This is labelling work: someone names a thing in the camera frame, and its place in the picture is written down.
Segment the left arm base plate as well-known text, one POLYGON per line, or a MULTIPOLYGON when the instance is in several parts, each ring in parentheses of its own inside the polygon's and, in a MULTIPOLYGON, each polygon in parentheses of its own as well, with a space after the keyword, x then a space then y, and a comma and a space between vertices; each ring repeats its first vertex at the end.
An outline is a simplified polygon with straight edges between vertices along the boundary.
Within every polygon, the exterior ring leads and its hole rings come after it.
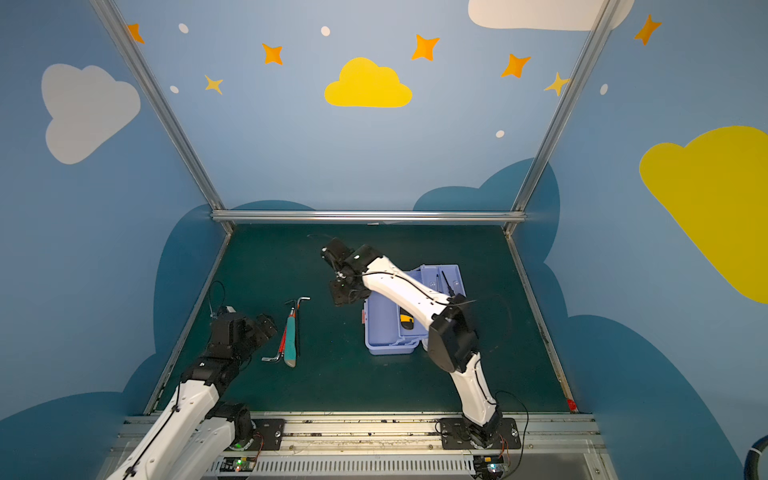
POLYGON ((251 424, 251 437, 231 445, 231 451, 278 451, 281 448, 286 424, 284 419, 256 418, 251 420, 251 424))

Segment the red handled hex key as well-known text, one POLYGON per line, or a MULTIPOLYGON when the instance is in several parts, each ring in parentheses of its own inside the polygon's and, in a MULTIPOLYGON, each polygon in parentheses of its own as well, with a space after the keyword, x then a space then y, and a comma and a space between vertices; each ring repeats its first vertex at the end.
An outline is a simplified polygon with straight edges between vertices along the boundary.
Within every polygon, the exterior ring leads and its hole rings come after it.
POLYGON ((284 360, 283 360, 283 347, 284 347, 284 340, 285 340, 285 337, 284 337, 285 326, 286 326, 286 323, 284 325, 284 328, 283 328, 283 331, 282 331, 282 334, 281 334, 281 338, 280 338, 280 342, 279 342, 277 353, 275 355, 271 356, 271 357, 262 357, 261 361, 263 363, 278 363, 280 361, 284 362, 284 360))

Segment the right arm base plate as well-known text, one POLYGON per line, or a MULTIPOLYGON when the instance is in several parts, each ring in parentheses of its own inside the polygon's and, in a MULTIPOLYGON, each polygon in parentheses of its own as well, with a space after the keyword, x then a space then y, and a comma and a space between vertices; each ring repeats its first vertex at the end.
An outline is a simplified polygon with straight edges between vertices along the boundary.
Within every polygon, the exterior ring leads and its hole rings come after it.
POLYGON ((522 430, 513 418, 501 418, 490 427, 479 427, 463 417, 436 422, 435 431, 444 450, 519 450, 522 430))

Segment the silver hex key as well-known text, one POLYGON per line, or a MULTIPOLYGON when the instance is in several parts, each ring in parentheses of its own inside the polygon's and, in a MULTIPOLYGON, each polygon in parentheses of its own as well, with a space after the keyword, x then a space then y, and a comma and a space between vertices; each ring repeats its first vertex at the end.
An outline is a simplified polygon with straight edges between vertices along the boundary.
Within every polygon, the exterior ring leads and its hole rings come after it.
POLYGON ((299 357, 299 355, 300 355, 300 320, 299 320, 299 318, 300 318, 300 310, 301 310, 301 306, 302 306, 302 303, 306 303, 306 302, 308 302, 308 301, 310 301, 310 300, 311 300, 311 298, 310 298, 310 297, 307 297, 307 296, 302 296, 302 297, 299 297, 298 299, 296 299, 296 300, 294 300, 294 301, 293 301, 293 306, 292 306, 292 310, 291 310, 291 313, 292 313, 292 312, 295 312, 295 314, 296 314, 296 348, 297 348, 297 360, 298 360, 298 357, 299 357))

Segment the teal utility knife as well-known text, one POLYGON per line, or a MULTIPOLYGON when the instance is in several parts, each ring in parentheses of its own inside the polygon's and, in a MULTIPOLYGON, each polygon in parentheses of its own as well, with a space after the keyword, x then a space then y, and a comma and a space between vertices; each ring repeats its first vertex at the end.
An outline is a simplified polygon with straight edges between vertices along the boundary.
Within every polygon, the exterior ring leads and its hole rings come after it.
POLYGON ((292 312, 291 315, 287 318, 284 337, 285 337, 284 348, 283 348, 284 363, 290 368, 295 368, 297 364, 295 312, 292 312))

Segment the white blue tool box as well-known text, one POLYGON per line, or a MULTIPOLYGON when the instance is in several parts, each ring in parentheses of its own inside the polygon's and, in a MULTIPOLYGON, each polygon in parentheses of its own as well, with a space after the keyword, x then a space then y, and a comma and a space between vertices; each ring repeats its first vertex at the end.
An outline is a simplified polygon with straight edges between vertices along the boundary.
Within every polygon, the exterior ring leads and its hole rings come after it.
MULTIPOLYGON (((407 274, 414 280, 448 295, 441 271, 445 271, 456 294, 465 295, 466 291, 460 268, 456 264, 422 265, 407 274)), ((427 350, 428 331, 415 320, 413 330, 404 330, 400 326, 399 315, 410 313, 381 294, 372 293, 364 302, 363 324, 365 345, 371 355, 408 355, 417 347, 427 350)))

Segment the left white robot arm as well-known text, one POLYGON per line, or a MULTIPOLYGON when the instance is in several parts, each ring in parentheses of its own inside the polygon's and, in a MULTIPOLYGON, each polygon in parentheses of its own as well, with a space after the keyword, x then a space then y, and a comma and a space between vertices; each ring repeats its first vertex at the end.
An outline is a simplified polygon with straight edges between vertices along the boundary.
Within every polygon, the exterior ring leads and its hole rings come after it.
POLYGON ((273 318, 223 307, 204 352, 180 376, 172 398, 111 479, 200 479, 230 447, 252 444, 248 407, 222 395, 253 354, 277 334, 273 318))

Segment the orange handled screwdriver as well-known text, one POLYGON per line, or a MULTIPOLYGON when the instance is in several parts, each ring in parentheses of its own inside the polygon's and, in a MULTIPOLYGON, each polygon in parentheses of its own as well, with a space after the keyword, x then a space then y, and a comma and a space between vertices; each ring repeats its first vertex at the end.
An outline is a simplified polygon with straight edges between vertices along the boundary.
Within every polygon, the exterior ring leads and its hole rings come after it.
POLYGON ((449 297, 455 297, 455 295, 456 295, 455 290, 453 289, 451 282, 448 280, 448 278, 447 278, 447 276, 445 274, 445 271, 441 271, 441 275, 442 275, 442 278, 444 280, 444 283, 445 283, 445 286, 446 286, 446 289, 447 289, 449 297))

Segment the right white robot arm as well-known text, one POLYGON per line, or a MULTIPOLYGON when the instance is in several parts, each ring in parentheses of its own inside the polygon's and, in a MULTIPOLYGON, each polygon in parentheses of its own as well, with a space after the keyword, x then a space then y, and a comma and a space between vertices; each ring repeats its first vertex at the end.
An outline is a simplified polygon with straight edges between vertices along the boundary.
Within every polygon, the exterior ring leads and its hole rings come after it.
POLYGON ((356 250, 331 239, 321 256, 335 273, 329 283, 334 304, 342 306, 380 294, 428 332, 427 353, 447 372, 458 392, 464 425, 472 443, 489 447, 496 439, 502 410, 487 384, 469 301, 461 294, 440 293, 407 275, 369 245, 356 250))

